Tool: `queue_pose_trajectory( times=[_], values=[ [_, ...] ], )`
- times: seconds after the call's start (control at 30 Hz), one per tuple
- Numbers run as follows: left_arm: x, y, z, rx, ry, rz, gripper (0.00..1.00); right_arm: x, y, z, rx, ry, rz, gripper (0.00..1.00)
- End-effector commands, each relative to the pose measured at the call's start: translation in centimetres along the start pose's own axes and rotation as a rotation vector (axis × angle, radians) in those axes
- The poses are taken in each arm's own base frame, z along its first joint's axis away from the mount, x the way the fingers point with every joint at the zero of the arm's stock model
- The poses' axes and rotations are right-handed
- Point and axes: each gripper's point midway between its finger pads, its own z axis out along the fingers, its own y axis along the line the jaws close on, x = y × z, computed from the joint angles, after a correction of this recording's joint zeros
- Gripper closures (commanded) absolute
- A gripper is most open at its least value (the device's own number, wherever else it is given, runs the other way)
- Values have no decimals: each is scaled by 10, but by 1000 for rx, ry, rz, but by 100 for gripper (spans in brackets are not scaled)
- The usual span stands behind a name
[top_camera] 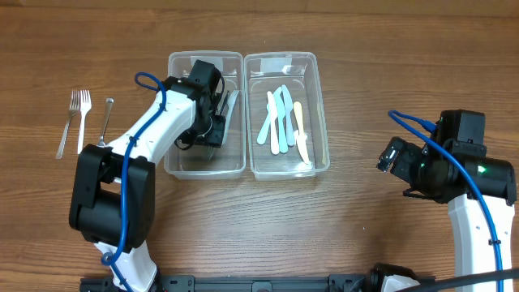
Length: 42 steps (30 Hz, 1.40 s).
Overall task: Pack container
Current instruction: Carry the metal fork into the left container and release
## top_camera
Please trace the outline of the pale blue plastic fork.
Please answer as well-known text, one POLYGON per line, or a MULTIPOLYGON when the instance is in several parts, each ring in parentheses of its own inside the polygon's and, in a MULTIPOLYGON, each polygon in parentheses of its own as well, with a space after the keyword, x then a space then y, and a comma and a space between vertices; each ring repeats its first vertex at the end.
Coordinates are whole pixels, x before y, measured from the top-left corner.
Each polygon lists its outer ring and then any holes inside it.
POLYGON ((227 99, 227 102, 225 103, 225 105, 227 106, 227 111, 225 113, 225 133, 224 133, 223 140, 222 140, 223 144, 226 144, 227 138, 229 137, 230 122, 231 122, 232 114, 234 112, 234 105, 236 103, 236 100, 238 99, 239 93, 240 93, 239 90, 234 90, 229 95, 229 98, 227 99))

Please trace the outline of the pale blue knife angled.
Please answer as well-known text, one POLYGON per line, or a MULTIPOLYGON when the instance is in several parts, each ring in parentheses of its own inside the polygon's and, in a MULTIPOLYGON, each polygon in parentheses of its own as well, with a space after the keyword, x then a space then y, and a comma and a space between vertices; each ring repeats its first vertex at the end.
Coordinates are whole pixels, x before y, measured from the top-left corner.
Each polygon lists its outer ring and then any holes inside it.
POLYGON ((256 142, 260 145, 266 143, 268 129, 270 128, 270 114, 269 114, 268 104, 267 104, 267 110, 268 110, 267 117, 265 118, 263 126, 261 127, 258 137, 256 139, 256 142))

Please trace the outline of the cream plastic knife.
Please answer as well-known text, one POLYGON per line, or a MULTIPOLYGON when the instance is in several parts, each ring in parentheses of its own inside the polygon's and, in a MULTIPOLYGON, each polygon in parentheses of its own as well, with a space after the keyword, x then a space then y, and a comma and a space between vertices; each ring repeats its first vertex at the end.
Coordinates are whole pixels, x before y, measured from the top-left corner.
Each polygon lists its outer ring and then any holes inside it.
POLYGON ((269 108, 269 114, 270 114, 270 148, 273 155, 277 155, 280 152, 279 149, 279 142, 278 142, 278 136, 277 136, 277 129, 276 129, 276 119, 277 119, 277 108, 274 96, 272 92, 267 92, 267 98, 268 98, 268 108, 269 108))

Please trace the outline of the pale blue knife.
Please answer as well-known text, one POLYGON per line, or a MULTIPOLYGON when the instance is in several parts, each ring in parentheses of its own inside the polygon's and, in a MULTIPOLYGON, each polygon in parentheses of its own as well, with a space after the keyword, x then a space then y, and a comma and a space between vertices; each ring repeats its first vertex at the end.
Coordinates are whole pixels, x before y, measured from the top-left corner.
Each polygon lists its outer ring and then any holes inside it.
POLYGON ((287 88, 286 85, 281 86, 283 101, 285 105, 285 121, 286 121, 286 139, 287 144, 290 147, 293 147, 295 145, 295 138, 294 138, 294 129, 293 124, 291 120, 291 112, 294 108, 292 97, 290 95, 290 91, 287 88))
POLYGON ((284 101, 281 98, 281 92, 282 89, 278 88, 274 93, 274 99, 276 102, 276 108, 277 108, 277 121, 278 121, 278 130, 279 130, 279 149, 281 153, 287 153, 288 152, 288 144, 286 139, 286 133, 285 133, 285 127, 284 127, 284 117, 285 117, 285 104, 284 101))

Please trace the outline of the yellow plastic knife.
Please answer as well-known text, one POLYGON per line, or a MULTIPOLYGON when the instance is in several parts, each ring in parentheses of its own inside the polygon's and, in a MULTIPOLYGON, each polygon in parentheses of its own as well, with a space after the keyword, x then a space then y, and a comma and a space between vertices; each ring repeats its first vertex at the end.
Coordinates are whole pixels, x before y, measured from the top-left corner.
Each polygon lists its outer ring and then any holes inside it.
POLYGON ((302 116, 302 104, 299 101, 294 102, 294 116, 298 126, 296 135, 296 145, 298 147, 299 154, 306 165, 310 164, 309 155, 307 151, 306 140, 307 136, 304 131, 304 123, 302 116))

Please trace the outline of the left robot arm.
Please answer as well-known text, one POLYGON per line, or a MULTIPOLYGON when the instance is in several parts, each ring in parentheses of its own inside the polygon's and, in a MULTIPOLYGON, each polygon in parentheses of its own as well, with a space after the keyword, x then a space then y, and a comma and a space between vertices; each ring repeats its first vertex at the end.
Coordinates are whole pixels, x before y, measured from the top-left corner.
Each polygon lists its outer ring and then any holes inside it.
POLYGON ((214 64, 195 61, 188 76, 156 84, 155 101, 122 136, 79 152, 69 225, 101 252, 111 277, 83 279, 82 291, 161 291, 146 238, 155 215, 156 168, 171 146, 223 144, 225 81, 214 64))

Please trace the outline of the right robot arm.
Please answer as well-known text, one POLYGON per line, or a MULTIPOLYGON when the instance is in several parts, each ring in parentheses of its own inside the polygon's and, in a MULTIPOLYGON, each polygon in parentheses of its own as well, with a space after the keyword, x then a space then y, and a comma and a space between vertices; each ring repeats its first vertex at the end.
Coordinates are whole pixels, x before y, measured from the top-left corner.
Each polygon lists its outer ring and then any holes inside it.
POLYGON ((409 184, 403 196, 448 206, 456 272, 449 285, 457 291, 513 290, 516 175, 509 161, 487 156, 485 115, 444 110, 437 122, 396 110, 388 115, 424 145, 395 136, 376 167, 409 184))

